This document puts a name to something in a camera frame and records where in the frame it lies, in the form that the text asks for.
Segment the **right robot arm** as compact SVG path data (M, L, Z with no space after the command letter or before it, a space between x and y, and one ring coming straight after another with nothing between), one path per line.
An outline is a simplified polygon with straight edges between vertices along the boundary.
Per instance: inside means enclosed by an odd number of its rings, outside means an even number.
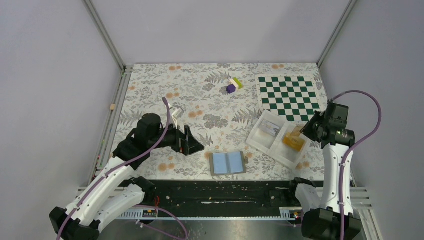
M321 144L325 167L321 196L312 182L303 178L296 178L296 187L286 193L291 205L301 205L301 233L310 240L353 240L363 228L351 202L355 133L347 129L348 113L348 106L331 102L325 111L316 111L301 130L305 137Z

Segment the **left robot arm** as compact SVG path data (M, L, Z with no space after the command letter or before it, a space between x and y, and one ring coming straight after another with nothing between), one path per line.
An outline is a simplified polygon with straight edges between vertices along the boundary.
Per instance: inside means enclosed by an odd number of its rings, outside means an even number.
M59 240L96 240L118 216L133 206L158 200L156 186L144 177L133 177L151 151L171 148L185 156L203 151L188 125L184 130L147 113L118 144L101 173L65 208L55 207L49 219Z

